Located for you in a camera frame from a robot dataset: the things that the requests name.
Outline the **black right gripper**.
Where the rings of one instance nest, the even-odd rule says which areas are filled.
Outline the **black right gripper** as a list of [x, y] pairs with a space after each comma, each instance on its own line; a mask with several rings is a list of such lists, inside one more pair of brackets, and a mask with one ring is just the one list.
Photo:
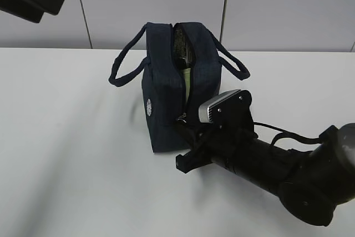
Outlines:
[[258, 138], [254, 130], [227, 125], [203, 127], [189, 124], [185, 119], [177, 119], [174, 129], [184, 141], [185, 149], [190, 150], [175, 158], [176, 168], [185, 174], [212, 163], [228, 167], [238, 150]]

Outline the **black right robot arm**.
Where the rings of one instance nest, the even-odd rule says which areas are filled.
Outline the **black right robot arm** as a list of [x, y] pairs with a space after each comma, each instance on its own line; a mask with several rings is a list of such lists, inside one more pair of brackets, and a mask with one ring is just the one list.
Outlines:
[[246, 129], [207, 125], [194, 131], [178, 122], [176, 131], [190, 151], [176, 157], [183, 173], [216, 164], [279, 198], [296, 218], [327, 226], [338, 205], [354, 199], [354, 124], [329, 127], [317, 148], [282, 149]]

